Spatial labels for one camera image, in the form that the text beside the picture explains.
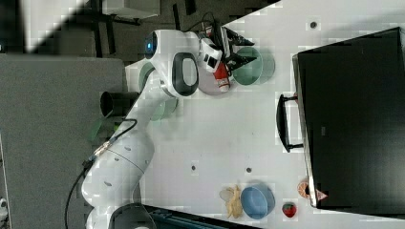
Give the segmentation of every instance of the cable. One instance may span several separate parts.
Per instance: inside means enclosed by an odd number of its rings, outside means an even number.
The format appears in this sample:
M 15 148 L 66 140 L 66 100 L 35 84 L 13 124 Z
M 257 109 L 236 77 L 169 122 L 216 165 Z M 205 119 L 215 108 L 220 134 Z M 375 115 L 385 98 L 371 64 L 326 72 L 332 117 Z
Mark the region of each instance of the cable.
M 184 32 L 186 32 L 186 31 L 191 31 L 194 27 L 198 26 L 198 25 L 199 25 L 200 23 L 202 23 L 202 22 L 207 22 L 207 23 L 211 23 L 211 24 L 212 24 L 211 21 L 208 21 L 208 20 L 201 20 L 201 21 L 195 23 L 194 25 L 192 25 L 190 28 L 188 28 L 188 29 L 185 30 Z
M 125 131 L 119 133 L 118 135 L 116 135 L 114 137 L 111 137 L 111 139 L 109 140 L 111 143 L 115 142 L 119 137 L 121 137 L 125 133 L 131 131 L 138 124 L 138 121 L 133 118 L 128 118 L 128 119 L 124 118 L 124 119 L 122 119 L 122 121 L 133 121 L 134 123 L 130 127 L 128 127 Z
M 212 11 L 206 12 L 206 13 L 202 16 L 202 20 L 204 20 L 205 17 L 206 17 L 208 14 L 211 14 L 212 22 L 214 22 L 214 21 L 215 21 L 215 18 L 214 18 L 214 13 L 213 13 Z
M 69 192 L 68 195 L 68 200 L 66 201 L 66 206 L 65 206 L 65 229 L 69 229 L 68 227 L 68 210 L 69 210 L 69 203 L 71 201 L 71 197 L 72 197 L 72 193 L 74 192 L 75 186 L 77 185 L 77 183 L 80 181 L 81 177 L 84 176 L 84 174 L 86 173 L 86 171 L 88 170 L 88 168 L 84 168 L 83 171 L 81 171 L 80 175 L 77 177 L 77 179 L 75 180 L 74 185 L 72 186 L 71 191 Z
M 125 131 L 119 133 L 118 135 L 110 138 L 109 142 L 112 144 L 114 143 L 117 139 L 119 139 L 122 135 L 124 135 L 125 133 L 129 132 L 130 130 L 132 130 L 137 124 L 138 121 L 136 119 L 133 118 L 128 118 L 128 119 L 123 119 L 123 121 L 133 121 L 134 123 L 128 127 Z M 80 181 L 80 179 L 82 177 L 84 177 L 84 175 L 86 174 L 87 170 L 89 170 L 90 168 L 92 168 L 92 165 L 95 161 L 96 157 L 95 156 L 90 156 L 87 160 L 83 161 L 83 171 L 80 173 L 80 175 L 77 177 L 77 179 L 74 182 L 74 185 L 72 186 L 71 191 L 69 192 L 68 195 L 68 200 L 66 201 L 66 205 L 65 205 L 65 229 L 69 229 L 68 226 L 68 210 L 69 210 L 69 203 L 71 202 L 71 197 L 72 197 L 72 193 L 75 189 L 75 186 L 77 185 L 77 183 Z

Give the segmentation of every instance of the green bowl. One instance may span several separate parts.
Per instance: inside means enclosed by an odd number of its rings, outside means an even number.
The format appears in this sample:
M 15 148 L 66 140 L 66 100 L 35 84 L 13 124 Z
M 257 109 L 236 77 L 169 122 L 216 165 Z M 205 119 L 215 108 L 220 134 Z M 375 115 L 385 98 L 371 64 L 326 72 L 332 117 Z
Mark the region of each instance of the green bowl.
M 273 76 L 275 62 L 269 50 L 243 47 L 237 51 L 237 54 L 257 57 L 252 62 L 232 72 L 233 78 L 239 84 L 245 86 L 263 84 Z
M 143 88 L 145 87 L 146 84 L 146 75 L 148 74 L 148 72 L 150 70 L 152 70 L 154 67 L 153 65 L 148 62 L 145 65 L 143 65 L 143 67 L 140 69 L 139 72 L 139 89 L 142 91 Z M 161 103 L 157 109 L 155 110 L 154 114 L 151 117 L 152 121 L 157 121 L 157 120 L 161 120 L 163 118 L 168 117 L 170 114 L 172 114 L 178 105 L 178 99 L 177 98 L 171 98 L 169 100 L 167 100 L 166 102 Z

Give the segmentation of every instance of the white table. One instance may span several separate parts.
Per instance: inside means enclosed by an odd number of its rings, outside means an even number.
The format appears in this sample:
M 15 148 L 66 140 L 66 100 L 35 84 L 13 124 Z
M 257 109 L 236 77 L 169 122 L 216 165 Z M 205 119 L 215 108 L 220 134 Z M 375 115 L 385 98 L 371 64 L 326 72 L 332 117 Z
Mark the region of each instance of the white table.
M 314 30 L 309 27 L 312 21 L 318 23 Z M 398 219 L 312 208 L 296 189 L 306 175 L 304 155 L 302 150 L 288 154 L 283 148 L 275 114 L 279 95 L 295 92 L 292 56 L 367 33 L 405 28 L 405 2 L 283 0 L 227 26 L 269 48 L 276 62 L 275 74 L 264 85 L 235 86 L 217 97 L 197 92 L 181 100 L 170 118 L 152 122 L 148 131 L 156 152 L 141 181 L 142 202 L 261 228 L 403 228 L 405 221 Z M 135 81 L 129 82 L 130 90 L 136 88 Z M 291 143 L 299 143 L 297 105 L 288 105 Z M 252 168 L 251 174 L 246 167 Z M 274 211 L 261 220 L 246 215 L 227 219 L 219 192 L 234 184 L 245 188 L 252 180 L 261 180 L 272 189 Z M 281 210 L 289 200 L 298 207 L 293 219 Z

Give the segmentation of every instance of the red sticker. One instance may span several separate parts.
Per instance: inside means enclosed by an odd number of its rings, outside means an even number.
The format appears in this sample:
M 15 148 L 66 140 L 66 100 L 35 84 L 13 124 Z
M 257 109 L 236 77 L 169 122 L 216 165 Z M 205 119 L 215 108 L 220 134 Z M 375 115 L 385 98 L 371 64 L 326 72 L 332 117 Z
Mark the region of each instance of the red sticker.
M 328 195 L 326 195 L 316 189 L 316 198 L 318 198 L 318 201 L 321 201 L 322 199 L 327 198 L 327 197 L 328 197 Z

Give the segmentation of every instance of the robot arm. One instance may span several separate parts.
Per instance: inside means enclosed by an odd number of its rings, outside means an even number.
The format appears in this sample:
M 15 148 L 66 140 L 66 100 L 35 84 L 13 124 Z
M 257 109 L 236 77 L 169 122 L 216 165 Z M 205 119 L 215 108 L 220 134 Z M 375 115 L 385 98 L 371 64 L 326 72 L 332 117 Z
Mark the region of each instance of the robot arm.
M 127 216 L 133 214 L 128 210 L 133 203 L 133 191 L 155 152 L 145 128 L 160 103 L 172 97 L 189 96 L 197 90 L 198 66 L 212 73 L 216 71 L 222 52 L 211 43 L 193 32 L 154 31 L 147 37 L 145 57 L 155 69 L 126 116 L 138 123 L 119 135 L 133 125 L 131 121 L 122 122 L 112 140 L 95 151 L 96 160 L 82 184 L 83 197 L 95 207 L 87 219 L 87 229 L 110 229 L 118 218 L 136 219 Z M 131 220 L 124 224 L 117 229 L 137 228 Z

